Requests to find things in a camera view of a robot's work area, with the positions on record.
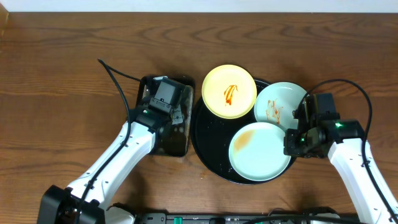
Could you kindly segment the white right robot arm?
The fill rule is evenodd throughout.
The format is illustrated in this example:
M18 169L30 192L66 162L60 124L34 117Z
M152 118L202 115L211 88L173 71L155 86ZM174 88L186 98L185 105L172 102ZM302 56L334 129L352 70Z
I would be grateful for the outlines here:
M310 129L287 129L284 154L327 158L342 178L361 222L394 223L397 201L363 137L356 120L321 121Z

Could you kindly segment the light blue plate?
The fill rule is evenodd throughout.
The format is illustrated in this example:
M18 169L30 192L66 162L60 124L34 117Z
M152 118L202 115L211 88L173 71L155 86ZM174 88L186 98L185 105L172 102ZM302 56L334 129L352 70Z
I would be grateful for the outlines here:
M305 94L301 86L290 82L278 82L265 87L254 105L256 121L274 124L283 131L297 129L298 119L294 118L293 111L298 108Z
M292 162L284 154L285 132L270 123L251 123L232 138L228 157L232 168L243 178L255 182L275 179Z

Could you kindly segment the light blue plate front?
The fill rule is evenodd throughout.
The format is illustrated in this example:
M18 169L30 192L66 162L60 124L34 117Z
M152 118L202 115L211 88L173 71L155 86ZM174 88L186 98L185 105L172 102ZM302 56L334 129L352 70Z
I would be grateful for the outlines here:
M232 168L243 178L255 182L275 179L292 162L284 154L285 132L270 123L251 123L232 138L228 157Z

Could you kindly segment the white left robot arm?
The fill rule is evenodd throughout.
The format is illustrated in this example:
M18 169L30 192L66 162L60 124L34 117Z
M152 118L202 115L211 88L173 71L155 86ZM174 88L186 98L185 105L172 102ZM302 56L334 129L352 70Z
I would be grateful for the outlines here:
M130 110L119 135L79 178L43 195L38 223L135 223L136 216L111 201L138 162L149 154L187 153L192 107L150 104Z

